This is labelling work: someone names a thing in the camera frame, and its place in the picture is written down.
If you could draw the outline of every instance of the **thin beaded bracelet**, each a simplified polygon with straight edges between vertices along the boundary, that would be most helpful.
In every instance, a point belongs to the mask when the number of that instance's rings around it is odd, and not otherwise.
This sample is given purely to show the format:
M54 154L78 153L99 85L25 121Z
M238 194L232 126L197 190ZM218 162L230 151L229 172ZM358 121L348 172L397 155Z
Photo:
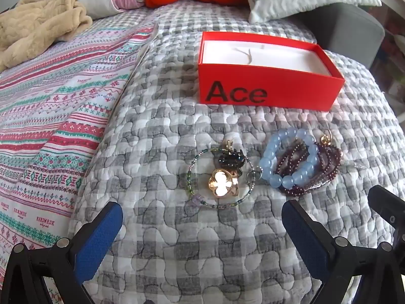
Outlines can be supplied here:
M275 159L276 151L279 149L281 141L289 137L290 139L301 139L308 146L309 155L297 171L292 175L281 177L278 173L273 173L272 165ZM259 166L263 169L262 178L270 183L273 188L283 186L286 190L291 190L294 185L304 185L315 172L315 166L319 162L319 148L315 144L315 138L307 134L304 129L290 127L287 130L281 129L278 133L271 136L264 152L264 157L260 160Z
M194 204L196 205L204 205L210 208L216 208L219 210L222 209L226 209L226 208L231 208L231 207L236 207L238 204L241 204L242 202L244 202L244 200L246 200L248 198L248 196L250 196L250 194L252 193L253 189L254 189L254 185L256 182L256 173L252 172L252 181L249 183L249 190L248 192L238 201L233 202L233 203L226 203L226 204L222 204L222 205L211 205L210 203L207 203L205 201L205 198L200 195L200 194L194 194L193 192L193 188L191 187L191 170L193 169L194 165L196 164L197 160L204 154L207 152L223 152L223 153L228 153L228 150L226 149L222 149L222 148L212 148L212 149L204 149L202 150L200 153L198 153L195 158L193 159L193 161L191 162L191 165L188 169L187 172L187 187L188 190L191 194L191 200ZM254 167L252 165L252 163L250 162L250 160L245 157L245 160L248 162L248 164L250 165L250 167L252 168L252 170L254 171Z

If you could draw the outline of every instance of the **blue bead bracelet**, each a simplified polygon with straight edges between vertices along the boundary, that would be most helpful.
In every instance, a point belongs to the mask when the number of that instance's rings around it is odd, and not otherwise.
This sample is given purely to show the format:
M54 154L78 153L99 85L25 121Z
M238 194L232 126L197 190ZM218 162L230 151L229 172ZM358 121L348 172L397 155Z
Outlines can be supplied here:
M276 152L280 148L281 141L286 138L303 140L305 145L308 146L309 156L292 175L281 177L273 172L273 165L276 161ZM291 190L294 185L303 186L315 173L315 166L319 163L318 152L319 148L315 144L315 138L308 134L305 129L294 127L287 130L281 129L270 137L263 157L259 162L259 166L263 170L262 178L268 181L273 188L283 186L285 189Z

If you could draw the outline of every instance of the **green beaded bracelet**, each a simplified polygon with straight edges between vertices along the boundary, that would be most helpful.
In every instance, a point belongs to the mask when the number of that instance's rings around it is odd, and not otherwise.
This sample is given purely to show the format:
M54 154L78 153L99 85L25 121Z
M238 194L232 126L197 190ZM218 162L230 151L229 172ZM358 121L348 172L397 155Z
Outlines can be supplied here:
M204 154L207 152L223 152L223 153L228 153L227 149L222 149L222 148L212 148L212 149L204 149L202 150L200 153L198 153L195 158L193 159L193 161L191 162L191 165L188 169L187 172L187 187L188 190L191 194L191 199L192 202L196 205L204 205L210 208L216 208L219 210L222 209L226 209L226 208L231 208L231 207L236 207L238 204L244 202L244 200L247 199L248 196L250 196L250 194L252 193L253 189L254 189L254 185L256 182L256 171L252 165L252 163L250 162L250 160L248 158L245 157L246 161L248 162L248 164L250 165L250 167L252 168L252 181L249 183L249 190L248 192L238 201L233 202L233 203L226 203L226 204L222 204L222 205L211 205L209 203L207 203L204 199L203 196L199 195L199 194L194 194L193 189L191 187L191 170L193 169L194 165L196 164L197 160Z

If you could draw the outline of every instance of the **quilted fabric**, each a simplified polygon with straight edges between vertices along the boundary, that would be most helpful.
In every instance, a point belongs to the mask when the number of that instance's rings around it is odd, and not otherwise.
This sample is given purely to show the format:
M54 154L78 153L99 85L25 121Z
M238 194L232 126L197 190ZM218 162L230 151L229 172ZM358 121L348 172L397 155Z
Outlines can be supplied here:
M299 199L310 216L353 245L392 241L367 192L381 184L405 199L405 138L364 66L329 53L346 78L330 112L198 103L201 31L308 34L288 21L249 25L241 20L247 14L183 1L146 17L158 18L159 34L106 129L70 224L73 234L108 201L124 210L116 242L86 284L96 303L309 303L320 282L282 225L285 196L260 180L243 204L216 211L194 206L186 191L188 166L201 150L232 139L257 164L271 134L288 126L316 138L331 130L343 151L337 178ZM193 176L194 190L210 203L213 168L205 154Z

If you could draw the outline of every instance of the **blue gripper pad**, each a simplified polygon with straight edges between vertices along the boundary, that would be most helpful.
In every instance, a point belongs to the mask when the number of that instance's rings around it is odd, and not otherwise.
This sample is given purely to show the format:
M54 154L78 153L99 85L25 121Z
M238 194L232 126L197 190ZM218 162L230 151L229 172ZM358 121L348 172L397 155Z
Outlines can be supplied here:
M308 220L305 220L290 201L283 205L281 220L310 275L314 279L326 281L329 277L329 254L309 226L308 222L314 221L309 216Z
M104 209L109 211L101 221L97 221L97 217L103 213ZM94 277L122 226L122 208L118 203L109 202L103 210L92 222L99 222L99 224L76 254L74 275L80 284Z

